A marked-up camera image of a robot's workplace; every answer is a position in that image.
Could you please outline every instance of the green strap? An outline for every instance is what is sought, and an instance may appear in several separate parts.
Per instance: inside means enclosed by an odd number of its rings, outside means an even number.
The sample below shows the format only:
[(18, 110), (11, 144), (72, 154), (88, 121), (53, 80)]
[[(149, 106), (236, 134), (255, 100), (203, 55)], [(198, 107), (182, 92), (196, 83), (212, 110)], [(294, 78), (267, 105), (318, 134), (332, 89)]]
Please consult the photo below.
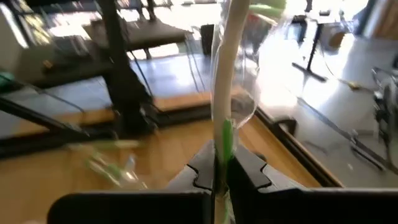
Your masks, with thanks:
[(223, 124), (223, 151), (224, 151), (224, 165), (228, 164), (228, 161), (232, 158), (233, 148), (233, 127), (232, 122), (228, 119), (224, 120)]

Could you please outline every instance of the white tube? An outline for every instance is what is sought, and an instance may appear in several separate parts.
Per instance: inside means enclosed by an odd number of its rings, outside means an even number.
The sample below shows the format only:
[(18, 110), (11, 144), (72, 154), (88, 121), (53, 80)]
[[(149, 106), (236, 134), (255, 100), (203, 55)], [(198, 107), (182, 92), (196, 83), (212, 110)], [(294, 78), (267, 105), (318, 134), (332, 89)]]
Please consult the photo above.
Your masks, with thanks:
[(234, 62), (248, 15), (249, 5), (250, 0), (231, 1), (223, 40), (218, 49), (213, 96), (213, 125), (214, 139), (220, 164), (224, 162), (223, 123), (225, 119), (230, 119), (231, 117), (231, 87)]

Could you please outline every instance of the white wall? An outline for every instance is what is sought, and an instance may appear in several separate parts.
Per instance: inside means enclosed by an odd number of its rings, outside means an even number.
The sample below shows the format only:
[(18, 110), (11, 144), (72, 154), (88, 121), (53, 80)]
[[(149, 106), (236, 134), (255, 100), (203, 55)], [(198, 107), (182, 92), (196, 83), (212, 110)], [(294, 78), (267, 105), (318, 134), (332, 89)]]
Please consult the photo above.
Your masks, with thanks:
[(11, 11), (0, 4), (0, 68), (13, 72), (20, 52), (27, 47)]

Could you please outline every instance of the metal pole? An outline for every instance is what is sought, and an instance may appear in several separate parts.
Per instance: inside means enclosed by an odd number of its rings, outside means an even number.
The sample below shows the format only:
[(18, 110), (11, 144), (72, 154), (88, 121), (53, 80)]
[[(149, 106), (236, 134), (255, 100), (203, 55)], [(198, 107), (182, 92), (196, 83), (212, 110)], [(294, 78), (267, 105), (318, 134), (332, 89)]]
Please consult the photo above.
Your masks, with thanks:
[(97, 3), (103, 13), (109, 53), (113, 62), (113, 73), (105, 77), (109, 95), (122, 119), (123, 131), (142, 133), (148, 130), (148, 124), (140, 112), (141, 104), (151, 103), (152, 98), (137, 74), (131, 70), (115, 2), (98, 0)]
[(317, 44), (318, 44), (319, 38), (321, 37), (322, 28), (323, 28), (323, 24), (317, 24), (317, 31), (315, 33), (315, 37), (313, 38), (310, 59), (308, 60), (308, 64), (307, 64), (307, 71), (309, 71), (309, 72), (311, 72), (312, 59), (313, 59), (313, 56), (315, 55), (315, 50), (317, 49)]

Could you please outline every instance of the black table leg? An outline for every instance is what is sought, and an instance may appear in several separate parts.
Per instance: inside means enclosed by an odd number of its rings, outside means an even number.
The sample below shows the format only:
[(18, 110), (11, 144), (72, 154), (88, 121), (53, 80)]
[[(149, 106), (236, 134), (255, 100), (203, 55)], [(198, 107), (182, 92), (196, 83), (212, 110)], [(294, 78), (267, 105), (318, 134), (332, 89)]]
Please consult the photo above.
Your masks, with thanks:
[(398, 54), (396, 54), (396, 57), (394, 58), (394, 61), (392, 62), (392, 67), (393, 67), (393, 69), (398, 69)]
[(321, 37), (322, 28), (323, 28), (323, 24), (317, 24), (317, 31), (315, 33), (315, 37), (313, 38), (311, 54), (310, 54), (310, 58), (309, 58), (308, 63), (307, 63), (307, 67), (304, 68), (303, 66), (301, 66), (301, 65), (299, 65), (299, 64), (297, 64), (295, 62), (293, 62), (292, 65), (295, 68), (297, 68), (297, 69), (301, 70), (302, 72), (304, 72), (304, 74), (311, 75), (312, 77), (316, 78), (317, 80), (319, 80), (321, 82), (325, 82), (326, 81), (325, 77), (320, 76), (320, 75), (318, 75), (316, 73), (313, 73), (311, 71), (311, 64), (312, 64), (313, 56), (315, 55), (315, 50), (317, 49), (317, 44), (318, 44), (318, 41), (319, 41), (319, 39)]

